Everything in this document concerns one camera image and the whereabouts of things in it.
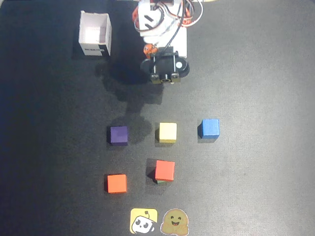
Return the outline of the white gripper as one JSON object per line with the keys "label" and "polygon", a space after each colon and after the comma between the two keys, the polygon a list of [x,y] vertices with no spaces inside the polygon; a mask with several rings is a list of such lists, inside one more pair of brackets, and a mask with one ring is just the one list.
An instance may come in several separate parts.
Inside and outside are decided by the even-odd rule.
{"label": "white gripper", "polygon": [[[168,41],[171,39],[176,31],[176,27],[166,33],[164,33],[158,40],[157,47],[165,47]],[[151,58],[152,54],[157,52],[157,47],[154,44],[146,44],[143,48],[143,53],[147,59]],[[170,47],[173,47],[174,52],[178,52],[180,57],[187,58],[187,29],[180,28],[177,35],[170,43]]]}

